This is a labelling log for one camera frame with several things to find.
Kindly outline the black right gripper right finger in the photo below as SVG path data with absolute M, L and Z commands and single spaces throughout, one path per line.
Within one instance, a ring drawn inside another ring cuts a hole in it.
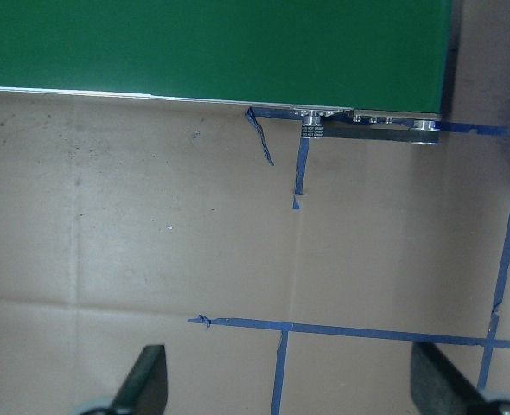
M 493 413 L 478 390 L 430 342 L 412 343 L 410 394 L 420 414 Z

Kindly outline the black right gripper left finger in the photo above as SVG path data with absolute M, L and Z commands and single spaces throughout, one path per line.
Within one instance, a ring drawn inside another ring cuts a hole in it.
M 168 372 L 163 344 L 147 345 L 109 406 L 110 414 L 164 414 Z

